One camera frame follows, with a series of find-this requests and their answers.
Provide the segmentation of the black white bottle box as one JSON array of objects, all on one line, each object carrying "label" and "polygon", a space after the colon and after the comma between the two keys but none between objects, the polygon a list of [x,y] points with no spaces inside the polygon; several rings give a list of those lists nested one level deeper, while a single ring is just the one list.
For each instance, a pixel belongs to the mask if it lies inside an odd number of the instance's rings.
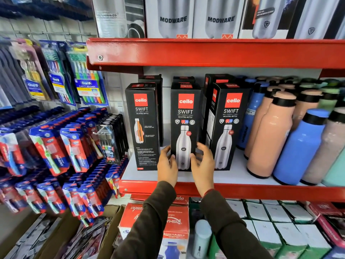
[{"label": "black white bottle box", "polygon": [[245,0],[239,39],[287,39],[306,0]]}]

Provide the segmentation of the person's right forearm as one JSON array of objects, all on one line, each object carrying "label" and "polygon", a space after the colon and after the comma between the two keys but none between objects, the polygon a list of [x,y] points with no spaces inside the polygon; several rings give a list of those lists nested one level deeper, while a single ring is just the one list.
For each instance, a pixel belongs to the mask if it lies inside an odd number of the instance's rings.
[{"label": "person's right forearm", "polygon": [[219,191],[202,198],[200,207],[227,259],[274,259]]}]

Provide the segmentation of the person's left hand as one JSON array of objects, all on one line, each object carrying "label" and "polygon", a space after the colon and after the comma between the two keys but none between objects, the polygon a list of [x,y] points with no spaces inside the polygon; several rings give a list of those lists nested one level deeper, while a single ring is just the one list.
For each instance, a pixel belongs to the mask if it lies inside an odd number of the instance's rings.
[{"label": "person's left hand", "polygon": [[172,187],[175,187],[178,179],[178,171],[172,171],[170,168],[170,157],[168,155],[171,146],[168,145],[164,149],[161,150],[161,154],[159,157],[158,165],[157,165],[157,172],[158,178],[157,182],[167,182]]}]

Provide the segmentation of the person's left forearm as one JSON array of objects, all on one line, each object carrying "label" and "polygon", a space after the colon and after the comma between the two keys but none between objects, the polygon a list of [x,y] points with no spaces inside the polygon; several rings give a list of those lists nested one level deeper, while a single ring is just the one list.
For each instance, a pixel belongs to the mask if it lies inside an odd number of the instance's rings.
[{"label": "person's left forearm", "polygon": [[167,181],[158,182],[127,237],[114,251],[114,259],[157,259],[168,209],[175,199],[174,187]]}]

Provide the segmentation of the brown cardboard box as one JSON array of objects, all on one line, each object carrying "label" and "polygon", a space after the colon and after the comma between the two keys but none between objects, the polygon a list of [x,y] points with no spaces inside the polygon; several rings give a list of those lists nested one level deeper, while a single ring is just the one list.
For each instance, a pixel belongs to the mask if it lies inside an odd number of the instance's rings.
[{"label": "brown cardboard box", "polygon": [[[119,230],[118,225],[124,212],[124,207],[107,205],[101,217],[111,218],[112,221],[102,242],[97,259],[110,259],[114,251],[113,242]],[[50,236],[40,253],[34,259],[61,259],[70,240],[77,234],[83,224],[69,212],[65,215],[58,229]]]}]

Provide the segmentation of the pile of dark packets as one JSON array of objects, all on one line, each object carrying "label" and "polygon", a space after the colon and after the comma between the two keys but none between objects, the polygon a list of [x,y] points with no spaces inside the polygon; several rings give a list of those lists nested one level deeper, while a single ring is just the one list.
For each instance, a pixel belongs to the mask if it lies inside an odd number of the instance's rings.
[{"label": "pile of dark packets", "polygon": [[97,259],[112,219],[99,217],[92,226],[80,228],[61,259]]}]

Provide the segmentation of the grey appliance box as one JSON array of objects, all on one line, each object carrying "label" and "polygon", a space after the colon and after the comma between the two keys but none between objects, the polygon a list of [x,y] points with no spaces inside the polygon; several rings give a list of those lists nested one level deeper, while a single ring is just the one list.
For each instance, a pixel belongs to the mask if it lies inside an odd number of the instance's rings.
[{"label": "grey appliance box", "polygon": [[100,38],[146,38],[144,0],[91,0]]}]

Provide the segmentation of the peach bottle black collar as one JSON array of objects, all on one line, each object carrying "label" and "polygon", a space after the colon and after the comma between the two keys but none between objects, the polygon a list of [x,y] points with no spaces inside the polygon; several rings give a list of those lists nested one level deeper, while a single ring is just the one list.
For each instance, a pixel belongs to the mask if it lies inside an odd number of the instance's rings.
[{"label": "peach bottle black collar", "polygon": [[263,115],[247,162],[247,171],[256,178],[269,178],[292,127],[296,96],[277,91]]},{"label": "peach bottle black collar", "polygon": [[265,113],[267,113],[268,108],[273,101],[273,97],[274,97],[275,93],[277,91],[284,91],[284,90],[285,90],[285,88],[283,88],[281,86],[269,86],[269,87],[267,87],[267,90],[264,94],[261,105],[256,110],[253,124],[252,124],[252,128],[251,128],[251,132],[249,134],[248,142],[247,142],[246,148],[244,150],[244,157],[247,160],[249,159],[250,154],[252,152],[252,147],[253,147],[253,144],[255,142],[257,131],[258,131],[260,122],[262,120],[262,117],[265,115]]},{"label": "peach bottle black collar", "polygon": [[308,89],[302,91],[297,96],[296,106],[292,115],[291,131],[294,131],[298,127],[308,109],[317,108],[322,95],[322,91],[319,89]]}]

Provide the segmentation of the cluster of pastel bottle tops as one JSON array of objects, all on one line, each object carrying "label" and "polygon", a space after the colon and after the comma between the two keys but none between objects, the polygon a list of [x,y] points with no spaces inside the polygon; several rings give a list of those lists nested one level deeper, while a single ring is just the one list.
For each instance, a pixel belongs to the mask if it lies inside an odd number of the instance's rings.
[{"label": "cluster of pastel bottle tops", "polygon": [[319,108],[332,111],[337,107],[345,107],[345,78],[316,79],[300,78],[298,76],[256,76],[253,81],[266,81],[270,85],[282,85],[286,91],[299,95],[302,91],[319,89],[321,99]]}]

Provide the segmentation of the blue toothbrush multipack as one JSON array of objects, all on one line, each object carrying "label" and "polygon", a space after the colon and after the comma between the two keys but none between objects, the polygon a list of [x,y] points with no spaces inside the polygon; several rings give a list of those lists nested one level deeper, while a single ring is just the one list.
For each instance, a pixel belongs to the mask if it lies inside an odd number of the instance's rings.
[{"label": "blue toothbrush multipack", "polygon": [[41,50],[48,65],[48,76],[61,103],[76,106],[67,66],[66,44],[63,41],[40,40]]}]

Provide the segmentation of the black bottle box steel picture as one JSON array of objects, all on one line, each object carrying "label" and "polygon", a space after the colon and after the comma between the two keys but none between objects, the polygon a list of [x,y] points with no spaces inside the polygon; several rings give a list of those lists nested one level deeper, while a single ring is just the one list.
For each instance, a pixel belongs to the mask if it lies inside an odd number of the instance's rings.
[{"label": "black bottle box steel picture", "polygon": [[249,94],[249,87],[231,82],[208,86],[203,137],[215,170],[230,170]]},{"label": "black bottle box steel picture", "polygon": [[191,172],[190,154],[195,154],[201,126],[202,90],[192,81],[173,82],[170,107],[170,146],[178,170]]}]

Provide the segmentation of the pile of grey packets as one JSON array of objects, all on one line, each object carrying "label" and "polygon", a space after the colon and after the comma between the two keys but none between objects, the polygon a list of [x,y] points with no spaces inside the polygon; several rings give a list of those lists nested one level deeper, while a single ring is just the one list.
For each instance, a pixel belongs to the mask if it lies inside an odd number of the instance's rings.
[{"label": "pile of grey packets", "polygon": [[30,214],[0,243],[0,259],[34,259],[61,220],[47,213]]}]

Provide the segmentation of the row of dark hanging packs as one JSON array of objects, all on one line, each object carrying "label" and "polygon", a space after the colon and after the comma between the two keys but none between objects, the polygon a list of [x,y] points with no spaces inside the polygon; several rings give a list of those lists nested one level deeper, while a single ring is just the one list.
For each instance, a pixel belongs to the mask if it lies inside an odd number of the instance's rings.
[{"label": "row of dark hanging packs", "polygon": [[0,110],[12,109],[32,101],[23,82],[24,74],[10,48],[11,39],[0,35]]}]

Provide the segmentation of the rows of red blue toothbrush packets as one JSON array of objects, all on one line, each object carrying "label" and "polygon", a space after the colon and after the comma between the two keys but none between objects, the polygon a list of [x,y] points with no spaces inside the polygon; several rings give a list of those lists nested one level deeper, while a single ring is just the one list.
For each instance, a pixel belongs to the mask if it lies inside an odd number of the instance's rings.
[{"label": "rows of red blue toothbrush packets", "polygon": [[41,112],[30,106],[0,116],[0,203],[12,213],[63,214],[85,226],[103,215],[128,164],[104,159],[96,124],[107,108]]}]

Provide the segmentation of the greyish pink bottle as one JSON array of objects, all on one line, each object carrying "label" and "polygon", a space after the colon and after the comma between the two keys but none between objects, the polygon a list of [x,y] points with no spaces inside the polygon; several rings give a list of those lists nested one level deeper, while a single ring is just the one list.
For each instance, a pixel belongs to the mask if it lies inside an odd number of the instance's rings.
[{"label": "greyish pink bottle", "polygon": [[321,144],[300,182],[306,185],[321,183],[344,147],[345,107],[337,107],[327,119],[321,135]]}]

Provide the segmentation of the dark box steel bottle picture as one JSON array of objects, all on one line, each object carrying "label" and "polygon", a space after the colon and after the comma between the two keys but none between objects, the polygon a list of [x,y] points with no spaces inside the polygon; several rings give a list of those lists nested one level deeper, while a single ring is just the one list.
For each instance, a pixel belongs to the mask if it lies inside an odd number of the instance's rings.
[{"label": "dark box steel bottle picture", "polygon": [[286,38],[345,40],[345,0],[298,0]]}]

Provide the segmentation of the blue box corner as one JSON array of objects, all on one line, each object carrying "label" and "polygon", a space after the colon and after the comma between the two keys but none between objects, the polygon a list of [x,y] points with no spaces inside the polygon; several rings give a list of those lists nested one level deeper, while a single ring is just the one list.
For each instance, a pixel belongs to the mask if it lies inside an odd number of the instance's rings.
[{"label": "blue box corner", "polygon": [[334,246],[322,259],[345,259],[345,248]]}]

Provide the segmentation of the stack of white green boxes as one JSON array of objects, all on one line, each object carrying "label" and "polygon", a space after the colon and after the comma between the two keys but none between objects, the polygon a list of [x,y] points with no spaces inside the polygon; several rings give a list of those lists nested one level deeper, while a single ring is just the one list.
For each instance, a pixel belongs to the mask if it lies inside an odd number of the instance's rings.
[{"label": "stack of white green boxes", "polygon": [[326,259],[332,246],[317,216],[297,201],[226,199],[275,259]]}]

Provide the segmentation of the row of black toothbrush packs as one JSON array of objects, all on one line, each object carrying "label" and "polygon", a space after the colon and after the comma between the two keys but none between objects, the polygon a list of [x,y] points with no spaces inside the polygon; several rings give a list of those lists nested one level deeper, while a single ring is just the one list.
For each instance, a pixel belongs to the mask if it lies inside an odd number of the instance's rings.
[{"label": "row of black toothbrush packs", "polygon": [[104,159],[108,164],[120,165],[129,150],[123,115],[108,114],[96,128]]}]

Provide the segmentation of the red white carton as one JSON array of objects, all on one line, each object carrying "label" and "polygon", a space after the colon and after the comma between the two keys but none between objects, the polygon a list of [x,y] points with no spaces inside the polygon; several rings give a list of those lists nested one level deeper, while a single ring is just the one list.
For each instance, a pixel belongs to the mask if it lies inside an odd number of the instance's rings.
[{"label": "red white carton", "polygon": [[[143,204],[129,203],[119,223],[119,233],[124,240],[143,210]],[[163,232],[158,259],[186,259],[189,241],[189,208],[171,206]]]}]

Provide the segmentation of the wide blue bottle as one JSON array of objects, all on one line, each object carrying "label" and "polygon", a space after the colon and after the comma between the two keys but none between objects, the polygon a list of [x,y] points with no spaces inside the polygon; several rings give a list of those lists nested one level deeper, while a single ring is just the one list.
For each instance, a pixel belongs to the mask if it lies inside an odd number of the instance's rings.
[{"label": "wide blue bottle", "polygon": [[273,178],[282,185],[297,185],[321,144],[321,135],[330,111],[308,109],[297,128],[289,135]]}]

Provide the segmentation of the slim blue bottle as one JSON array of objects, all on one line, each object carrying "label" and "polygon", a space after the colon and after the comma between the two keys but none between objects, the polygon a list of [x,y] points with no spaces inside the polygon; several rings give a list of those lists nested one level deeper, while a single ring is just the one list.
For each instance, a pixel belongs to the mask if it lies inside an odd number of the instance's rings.
[{"label": "slim blue bottle", "polygon": [[251,96],[249,98],[249,103],[244,114],[243,124],[239,133],[239,139],[236,145],[240,150],[244,150],[246,148],[256,110],[261,105],[265,92],[269,86],[269,82],[265,81],[259,81],[254,84]]}]

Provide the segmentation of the red metal shelf white board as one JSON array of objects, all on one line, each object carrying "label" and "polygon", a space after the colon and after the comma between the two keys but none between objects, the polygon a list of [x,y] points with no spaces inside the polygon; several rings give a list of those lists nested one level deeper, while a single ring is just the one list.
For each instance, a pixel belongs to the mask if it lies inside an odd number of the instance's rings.
[{"label": "red metal shelf white board", "polygon": [[[345,187],[323,184],[286,186],[273,178],[259,179],[246,170],[243,151],[236,148],[229,171],[214,172],[214,187],[225,198],[345,202]],[[119,182],[121,194],[151,194],[157,184],[157,171],[138,171],[132,157]]]}]

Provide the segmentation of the small white bottle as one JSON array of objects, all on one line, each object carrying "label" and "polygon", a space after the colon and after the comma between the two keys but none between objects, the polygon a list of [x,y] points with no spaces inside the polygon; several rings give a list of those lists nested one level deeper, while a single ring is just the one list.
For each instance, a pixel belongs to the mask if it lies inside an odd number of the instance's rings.
[{"label": "small white bottle", "polygon": [[192,256],[195,259],[205,259],[212,236],[211,226],[207,220],[201,219],[195,225],[195,237]]}]

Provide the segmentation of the person's right hand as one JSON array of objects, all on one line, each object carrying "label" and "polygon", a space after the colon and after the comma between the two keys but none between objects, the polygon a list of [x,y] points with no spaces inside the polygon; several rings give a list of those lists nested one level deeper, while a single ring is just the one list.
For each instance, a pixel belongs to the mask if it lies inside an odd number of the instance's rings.
[{"label": "person's right hand", "polygon": [[197,148],[203,152],[202,162],[199,168],[191,171],[196,188],[200,196],[203,197],[207,190],[214,188],[213,174],[215,162],[211,150],[206,145],[198,142]]}]

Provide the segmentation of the row of blue hanging packets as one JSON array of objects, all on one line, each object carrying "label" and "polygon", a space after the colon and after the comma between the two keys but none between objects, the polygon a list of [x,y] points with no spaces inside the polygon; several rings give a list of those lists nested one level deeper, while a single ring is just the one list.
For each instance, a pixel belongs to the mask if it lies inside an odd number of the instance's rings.
[{"label": "row of blue hanging packets", "polygon": [[93,19],[91,0],[0,0],[0,17],[35,17],[56,21],[66,17],[76,21]]}]

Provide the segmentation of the white box steel bottle picture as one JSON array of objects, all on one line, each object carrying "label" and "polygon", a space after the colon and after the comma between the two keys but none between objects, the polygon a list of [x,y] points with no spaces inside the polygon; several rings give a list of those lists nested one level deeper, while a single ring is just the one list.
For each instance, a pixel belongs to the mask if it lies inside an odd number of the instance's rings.
[{"label": "white box steel bottle picture", "polygon": [[195,0],[144,2],[148,38],[192,38]]},{"label": "white box steel bottle picture", "polygon": [[193,39],[237,39],[245,0],[195,0]]}]

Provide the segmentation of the red patterned box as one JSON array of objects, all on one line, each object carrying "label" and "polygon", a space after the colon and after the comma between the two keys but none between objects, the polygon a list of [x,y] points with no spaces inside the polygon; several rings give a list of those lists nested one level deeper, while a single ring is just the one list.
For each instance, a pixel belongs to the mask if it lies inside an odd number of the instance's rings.
[{"label": "red patterned box", "polygon": [[324,238],[333,247],[345,250],[345,213],[324,201],[306,201],[305,208]]}]

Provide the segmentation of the multicolour toothbrush multipack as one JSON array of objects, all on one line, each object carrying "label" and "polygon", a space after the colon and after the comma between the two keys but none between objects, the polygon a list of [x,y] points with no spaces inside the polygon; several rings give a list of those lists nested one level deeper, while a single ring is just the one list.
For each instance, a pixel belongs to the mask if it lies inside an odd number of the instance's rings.
[{"label": "multicolour toothbrush multipack", "polygon": [[108,106],[104,78],[101,71],[87,68],[88,49],[86,43],[66,42],[66,55],[71,64],[74,87],[84,105]]}]

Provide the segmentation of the flat red carton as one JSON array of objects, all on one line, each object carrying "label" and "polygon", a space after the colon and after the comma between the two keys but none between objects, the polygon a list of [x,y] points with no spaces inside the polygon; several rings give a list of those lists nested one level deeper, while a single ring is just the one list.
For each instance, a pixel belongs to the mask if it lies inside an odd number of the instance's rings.
[{"label": "flat red carton", "polygon": [[[129,203],[142,205],[149,196],[148,194],[132,194]],[[189,206],[189,197],[177,195],[171,206]]]}]

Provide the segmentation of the mint green bottle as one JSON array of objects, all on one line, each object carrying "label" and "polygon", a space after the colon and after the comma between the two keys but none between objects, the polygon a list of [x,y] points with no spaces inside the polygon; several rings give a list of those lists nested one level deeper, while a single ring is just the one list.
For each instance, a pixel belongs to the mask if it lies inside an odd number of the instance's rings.
[{"label": "mint green bottle", "polygon": [[345,187],[345,152],[338,156],[322,183],[329,187]]}]

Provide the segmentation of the yellow toothbrush multipack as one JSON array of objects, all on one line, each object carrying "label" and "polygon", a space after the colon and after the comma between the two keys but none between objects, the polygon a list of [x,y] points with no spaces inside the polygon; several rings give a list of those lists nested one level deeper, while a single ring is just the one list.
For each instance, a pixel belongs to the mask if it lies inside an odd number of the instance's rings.
[{"label": "yellow toothbrush multipack", "polygon": [[46,78],[48,67],[41,47],[29,39],[15,39],[11,41],[10,52],[24,72],[22,79],[31,98],[53,101],[54,92]]}]

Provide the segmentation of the black bottle box orange picture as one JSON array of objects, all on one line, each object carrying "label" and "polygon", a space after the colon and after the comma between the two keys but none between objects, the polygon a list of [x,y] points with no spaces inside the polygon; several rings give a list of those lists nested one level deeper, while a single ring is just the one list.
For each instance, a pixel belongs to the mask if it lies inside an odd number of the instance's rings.
[{"label": "black bottle box orange picture", "polygon": [[137,170],[157,170],[160,137],[156,84],[131,83],[125,96]]}]

